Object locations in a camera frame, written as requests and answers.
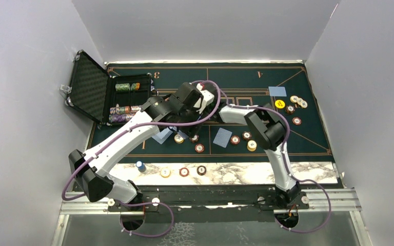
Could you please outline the blue card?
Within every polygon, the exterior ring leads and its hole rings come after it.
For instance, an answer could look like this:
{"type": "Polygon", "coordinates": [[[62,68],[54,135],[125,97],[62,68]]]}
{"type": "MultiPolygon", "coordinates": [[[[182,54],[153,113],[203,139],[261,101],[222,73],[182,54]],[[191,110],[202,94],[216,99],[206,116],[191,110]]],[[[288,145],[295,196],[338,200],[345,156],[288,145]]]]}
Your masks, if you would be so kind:
{"type": "Polygon", "coordinates": [[[160,131],[158,134],[152,136],[152,139],[162,145],[172,133],[173,131],[171,131],[169,128],[165,128],[164,130],[160,131]]]}
{"type": "Polygon", "coordinates": [[[286,97],[287,92],[285,87],[268,87],[268,92],[270,96],[273,97],[286,97]]]}
{"type": "Polygon", "coordinates": [[[227,145],[230,143],[231,136],[231,131],[224,128],[219,128],[212,143],[219,147],[226,148],[227,145]]]}

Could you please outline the red poker chip stack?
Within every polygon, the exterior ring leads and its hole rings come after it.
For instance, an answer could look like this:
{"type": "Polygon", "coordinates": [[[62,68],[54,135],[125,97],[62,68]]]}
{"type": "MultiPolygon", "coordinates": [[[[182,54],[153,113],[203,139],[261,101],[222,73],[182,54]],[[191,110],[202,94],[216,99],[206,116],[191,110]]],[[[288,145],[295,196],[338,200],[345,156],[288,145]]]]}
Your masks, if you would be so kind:
{"type": "Polygon", "coordinates": [[[181,168],[179,169],[179,175],[181,177],[187,177],[189,175],[190,171],[188,168],[181,168]]]}

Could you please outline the brown poker chip stack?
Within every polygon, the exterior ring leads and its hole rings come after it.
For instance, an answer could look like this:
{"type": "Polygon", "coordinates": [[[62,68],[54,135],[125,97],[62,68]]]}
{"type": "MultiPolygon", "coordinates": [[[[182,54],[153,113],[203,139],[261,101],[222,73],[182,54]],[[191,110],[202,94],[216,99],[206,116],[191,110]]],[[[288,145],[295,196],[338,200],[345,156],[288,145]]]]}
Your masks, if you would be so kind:
{"type": "Polygon", "coordinates": [[[197,169],[196,169],[196,171],[197,171],[197,174],[198,174],[198,175],[203,176],[203,175],[206,174],[207,169],[206,169],[205,166],[198,166],[197,169]]]}

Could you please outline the yellow poker chip stack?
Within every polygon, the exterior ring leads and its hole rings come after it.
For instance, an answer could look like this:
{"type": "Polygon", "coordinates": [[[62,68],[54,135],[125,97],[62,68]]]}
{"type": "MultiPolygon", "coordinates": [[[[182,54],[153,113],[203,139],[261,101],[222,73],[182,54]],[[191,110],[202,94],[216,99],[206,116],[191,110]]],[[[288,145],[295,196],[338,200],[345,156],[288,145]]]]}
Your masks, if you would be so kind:
{"type": "Polygon", "coordinates": [[[168,178],[171,175],[171,170],[169,168],[162,168],[160,171],[160,175],[163,178],[168,178]]]}

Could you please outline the yellow round button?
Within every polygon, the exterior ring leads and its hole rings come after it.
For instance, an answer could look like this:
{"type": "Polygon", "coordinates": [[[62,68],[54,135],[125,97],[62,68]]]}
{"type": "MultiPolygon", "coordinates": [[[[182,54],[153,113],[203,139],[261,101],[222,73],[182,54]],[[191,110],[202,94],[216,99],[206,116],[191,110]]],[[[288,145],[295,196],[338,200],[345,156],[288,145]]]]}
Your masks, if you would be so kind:
{"type": "Polygon", "coordinates": [[[283,109],[283,108],[286,107],[285,102],[284,102],[283,100],[280,100],[280,99],[276,100],[276,101],[274,102],[274,105],[275,105],[275,107],[276,107],[277,109],[283,109]]]}

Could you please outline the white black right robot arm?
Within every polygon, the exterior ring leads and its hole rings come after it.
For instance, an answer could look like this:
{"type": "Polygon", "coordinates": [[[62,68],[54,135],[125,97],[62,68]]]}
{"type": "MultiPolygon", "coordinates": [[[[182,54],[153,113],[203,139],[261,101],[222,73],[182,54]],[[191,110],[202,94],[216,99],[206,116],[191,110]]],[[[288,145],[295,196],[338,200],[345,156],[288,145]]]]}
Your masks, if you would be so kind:
{"type": "Polygon", "coordinates": [[[253,140],[266,153],[275,179],[275,202],[284,209],[293,205],[301,188],[293,177],[287,153],[289,123],[271,104],[225,105],[218,109],[221,122],[247,125],[253,140]]]}

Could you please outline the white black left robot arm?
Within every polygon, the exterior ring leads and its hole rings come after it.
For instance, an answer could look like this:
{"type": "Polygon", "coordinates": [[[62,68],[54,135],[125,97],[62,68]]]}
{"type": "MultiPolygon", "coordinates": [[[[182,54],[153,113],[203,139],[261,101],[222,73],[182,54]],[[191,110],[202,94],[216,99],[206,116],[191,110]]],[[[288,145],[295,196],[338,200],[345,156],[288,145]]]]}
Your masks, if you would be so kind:
{"type": "Polygon", "coordinates": [[[72,151],[68,158],[71,168],[70,181],[82,189],[90,202],[105,197],[120,200],[128,210],[140,206],[141,197],[133,181],[122,180],[110,174],[112,168],[127,154],[161,129],[176,127],[193,133],[198,125],[207,121],[220,102],[220,91],[208,89],[207,81],[183,83],[175,93],[152,96],[140,110],[115,133],[97,146],[81,152],[72,151]]]}

